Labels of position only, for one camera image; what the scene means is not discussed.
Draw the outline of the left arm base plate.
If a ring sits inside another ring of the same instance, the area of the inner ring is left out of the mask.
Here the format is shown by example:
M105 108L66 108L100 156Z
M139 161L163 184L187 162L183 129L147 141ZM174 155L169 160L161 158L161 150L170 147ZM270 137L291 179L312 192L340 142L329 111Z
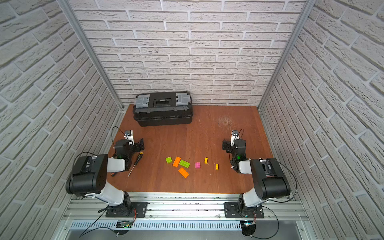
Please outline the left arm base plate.
M107 218L144 218L147 212L148 202L132 202L129 206L121 204L119 206L108 207Z

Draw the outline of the orange long lego brick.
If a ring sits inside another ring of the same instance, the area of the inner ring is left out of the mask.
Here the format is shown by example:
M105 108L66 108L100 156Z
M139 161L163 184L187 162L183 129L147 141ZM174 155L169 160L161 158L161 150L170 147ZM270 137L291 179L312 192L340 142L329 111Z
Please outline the orange long lego brick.
M173 162L173 167L177 168L179 166L180 161L181 161L181 158L180 157L176 157L175 161Z
M178 172L186 179L188 176L189 176L189 173L183 168L181 167Z

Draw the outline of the green long lego brick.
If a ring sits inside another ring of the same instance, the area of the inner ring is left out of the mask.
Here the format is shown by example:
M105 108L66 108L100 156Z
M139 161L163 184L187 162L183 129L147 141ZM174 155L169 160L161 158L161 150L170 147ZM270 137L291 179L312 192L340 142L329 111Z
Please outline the green long lego brick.
M182 167L185 167L185 168L189 168L190 167L190 163L186 162L184 160L180 160L179 165L182 166Z

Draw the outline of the small green lego brick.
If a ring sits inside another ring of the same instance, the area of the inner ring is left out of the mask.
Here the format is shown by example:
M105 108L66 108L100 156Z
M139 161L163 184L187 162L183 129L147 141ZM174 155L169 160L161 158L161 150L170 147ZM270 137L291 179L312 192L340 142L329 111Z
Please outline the small green lego brick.
M173 160L172 160L172 158L171 158L171 157L167 157L167 158L166 158L166 162L167 162L168 164L170 164L170 163L172 163L172 162L173 162Z

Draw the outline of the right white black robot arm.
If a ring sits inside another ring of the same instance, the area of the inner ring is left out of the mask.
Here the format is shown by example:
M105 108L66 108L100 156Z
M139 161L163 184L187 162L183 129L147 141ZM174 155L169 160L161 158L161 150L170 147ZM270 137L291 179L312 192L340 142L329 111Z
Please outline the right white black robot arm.
M248 159L246 141L223 141L223 150L232 155L232 169L239 174L251 175L254 187L240 195L235 211L242 217L252 215L269 199L288 197L291 187L276 159Z

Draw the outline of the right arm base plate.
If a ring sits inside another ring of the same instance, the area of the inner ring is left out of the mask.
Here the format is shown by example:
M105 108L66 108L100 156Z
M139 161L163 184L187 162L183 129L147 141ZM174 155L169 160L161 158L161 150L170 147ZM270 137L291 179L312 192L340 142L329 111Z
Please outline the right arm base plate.
M224 213L227 219L246 218L263 219L265 217L262 206L248 208L245 205L235 202L224 203Z

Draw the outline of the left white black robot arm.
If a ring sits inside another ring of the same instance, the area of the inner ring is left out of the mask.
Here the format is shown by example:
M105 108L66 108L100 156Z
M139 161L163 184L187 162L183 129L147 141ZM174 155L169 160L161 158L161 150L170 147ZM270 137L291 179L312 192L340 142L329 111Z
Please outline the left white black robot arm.
M112 158L107 154L78 157L66 182L67 193L79 198L94 197L106 203L107 218L136 217L138 213L129 194L111 185L107 178L108 174L130 170L134 153L139 153L139 161L144 149L143 139L135 144L122 139L116 142Z

